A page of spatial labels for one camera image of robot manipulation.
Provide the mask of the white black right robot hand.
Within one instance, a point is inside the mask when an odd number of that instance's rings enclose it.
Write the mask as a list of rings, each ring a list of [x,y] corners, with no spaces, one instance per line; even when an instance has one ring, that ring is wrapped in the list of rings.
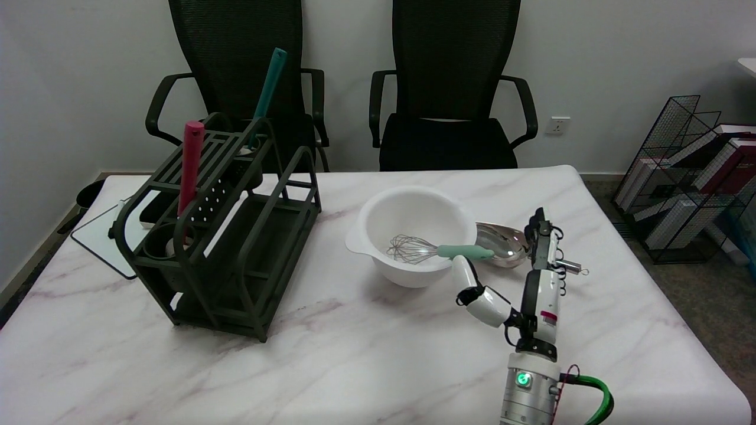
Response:
[[[556,361],[559,304],[565,295],[565,275],[558,247],[563,232],[553,225],[550,213],[539,207],[529,218],[524,236],[529,243],[532,269],[526,275],[522,302],[515,308],[494,288],[484,286],[476,274],[471,260],[464,256],[452,259],[452,280],[461,287],[456,303],[481,323],[492,328],[516,328],[519,339],[516,352],[529,352]]]

